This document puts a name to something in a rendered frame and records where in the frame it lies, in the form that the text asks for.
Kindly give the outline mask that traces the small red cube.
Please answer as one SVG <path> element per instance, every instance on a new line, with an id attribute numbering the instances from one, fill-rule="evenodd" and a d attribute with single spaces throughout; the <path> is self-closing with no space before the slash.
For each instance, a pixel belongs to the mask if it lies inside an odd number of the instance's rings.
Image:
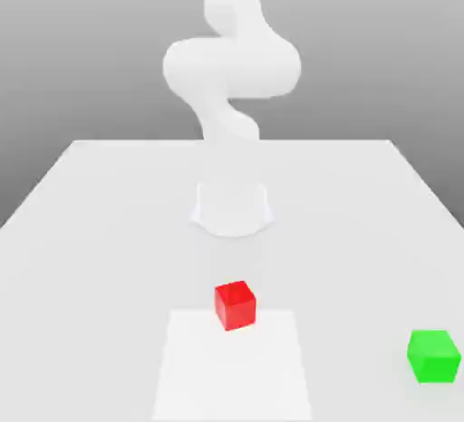
<path id="1" fill-rule="evenodd" d="M 256 322 L 256 297 L 245 281 L 215 287 L 215 312 L 226 331 Z"/>

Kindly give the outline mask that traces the small green cube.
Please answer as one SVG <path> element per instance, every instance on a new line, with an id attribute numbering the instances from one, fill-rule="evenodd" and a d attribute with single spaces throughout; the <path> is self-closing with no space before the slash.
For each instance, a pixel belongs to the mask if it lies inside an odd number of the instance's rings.
<path id="1" fill-rule="evenodd" d="M 420 384 L 450 384 L 457 377 L 461 353 L 446 330 L 413 330 L 407 359 Z"/>

